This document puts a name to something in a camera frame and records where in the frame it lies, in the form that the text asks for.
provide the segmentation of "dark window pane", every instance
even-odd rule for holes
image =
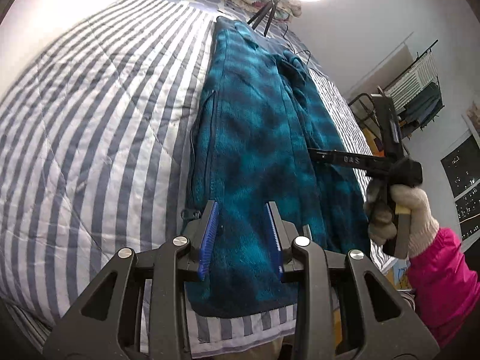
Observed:
[[[462,239],[467,239],[480,230],[480,186],[472,188],[455,202],[457,206]]]
[[[454,196],[460,195],[480,179],[480,149],[470,136],[442,160]]]

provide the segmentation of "knitted glove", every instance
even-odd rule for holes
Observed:
[[[378,180],[369,183],[367,201],[364,204],[364,210],[370,218],[368,233],[378,246],[397,235],[397,228],[392,223],[392,210],[382,201],[375,203],[381,186]],[[412,211],[409,257],[416,257],[433,243],[439,230],[437,220],[431,216],[427,194],[418,187],[411,188],[406,185],[393,185],[390,187],[390,194],[395,203]]]

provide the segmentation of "pink jacket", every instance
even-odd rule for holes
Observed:
[[[460,330],[480,298],[477,273],[467,267],[460,245],[453,230],[441,228],[433,244],[410,260],[407,272],[417,291],[417,313],[440,347]]]

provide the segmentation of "striped bedspread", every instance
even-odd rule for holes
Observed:
[[[39,349],[116,250],[154,249],[179,232],[218,15],[248,17],[220,0],[118,1],[52,43],[1,101],[0,296]],[[305,49],[284,32],[274,25],[270,36]],[[346,149],[367,154],[336,87],[315,59],[309,67]],[[368,180],[356,175],[364,193]],[[376,248],[372,257],[379,268],[390,263]],[[222,320],[187,304],[191,351],[205,357],[292,334],[295,315],[291,305]]]

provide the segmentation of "mattress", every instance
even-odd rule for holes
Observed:
[[[154,249],[179,233],[187,137],[219,15],[249,17],[222,0],[118,1],[52,43],[0,103],[0,295],[37,348],[116,250]],[[336,86],[286,30],[273,24],[268,36],[308,63],[346,150],[370,154]],[[355,174],[364,195],[368,179]],[[374,245],[371,256],[381,270],[392,263]],[[295,316],[290,305],[205,318],[187,304],[192,355],[291,335]]]

